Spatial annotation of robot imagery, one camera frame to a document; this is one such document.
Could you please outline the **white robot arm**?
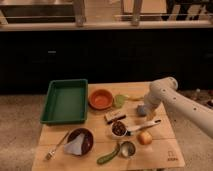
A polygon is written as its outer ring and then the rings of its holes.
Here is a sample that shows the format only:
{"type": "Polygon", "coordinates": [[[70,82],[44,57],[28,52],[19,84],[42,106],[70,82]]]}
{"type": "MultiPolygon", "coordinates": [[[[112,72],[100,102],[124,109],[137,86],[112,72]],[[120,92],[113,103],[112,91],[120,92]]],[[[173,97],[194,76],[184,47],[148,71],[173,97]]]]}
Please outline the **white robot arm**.
{"type": "Polygon", "coordinates": [[[173,77],[152,81],[144,96],[143,112],[153,113],[163,103],[170,106],[213,139],[213,110],[177,92],[178,82],[173,77]]]}

